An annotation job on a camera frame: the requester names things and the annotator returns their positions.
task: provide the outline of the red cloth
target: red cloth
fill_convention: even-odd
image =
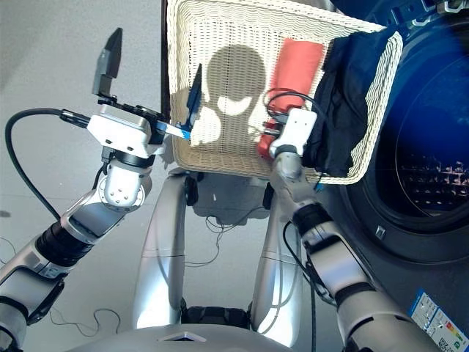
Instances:
[[[309,94],[323,51],[322,44],[286,38],[270,82],[270,97],[289,90]],[[303,103],[302,98],[285,96],[276,98],[270,107],[274,111],[288,112]]]

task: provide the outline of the washing machine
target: washing machine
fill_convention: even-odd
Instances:
[[[405,46],[368,172],[319,195],[403,308],[425,292],[469,336],[469,1],[334,4]]]

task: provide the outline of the white floor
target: white floor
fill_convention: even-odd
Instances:
[[[97,111],[96,97],[91,95],[96,59],[107,37],[118,26],[124,29],[124,43],[119,78],[112,92],[121,101],[158,110],[159,5],[156,0],[1,0],[2,134],[7,119],[23,109],[68,108],[87,115]],[[87,131],[57,118],[31,117],[18,123],[13,137],[27,174],[60,213],[89,190],[100,166],[100,146]],[[0,236],[10,239],[19,249],[44,231],[53,218],[15,173],[2,138],[0,145]],[[162,181],[174,167],[165,169],[161,160],[155,162],[153,190],[146,204],[130,214],[67,278],[66,288],[55,306],[67,320],[93,326],[93,311],[107,307],[121,315],[121,330],[130,329],[141,246]],[[233,186],[233,192],[245,192],[241,185],[244,183]],[[234,202],[230,208],[243,213],[250,206]],[[250,219],[247,225],[224,236],[220,256],[213,264],[186,269],[184,296],[188,303],[246,308],[251,301],[266,228],[267,219]],[[204,218],[188,209],[186,229],[188,259],[210,259],[215,254],[215,237],[206,229]],[[0,241],[0,258],[6,260],[10,255],[8,245]],[[296,351],[310,348],[306,287],[304,296]],[[317,314],[317,350],[340,351],[334,309],[319,304]],[[102,330],[96,338],[113,334],[116,318],[105,312],[99,318]],[[54,326],[47,317],[28,330],[24,350],[59,352],[90,340],[93,339],[82,337],[76,327]]]

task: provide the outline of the white wicker basket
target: white wicker basket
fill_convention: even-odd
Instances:
[[[187,117],[188,88],[202,64],[202,104],[190,142],[174,139],[174,157],[186,169],[268,177],[271,162],[256,153],[262,123],[268,120],[263,94],[269,89],[283,39],[322,43],[353,32],[375,32],[377,24],[284,0],[169,0],[168,64],[171,120]],[[351,184],[368,167],[380,129],[402,38],[388,41],[366,102],[369,125],[352,151],[347,177],[322,178],[324,183]],[[323,72],[317,72],[314,91]],[[309,180],[318,178],[307,171]]]

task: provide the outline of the sticker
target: sticker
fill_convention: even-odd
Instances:
[[[419,290],[409,315],[442,351],[469,352],[469,339],[423,290]]]

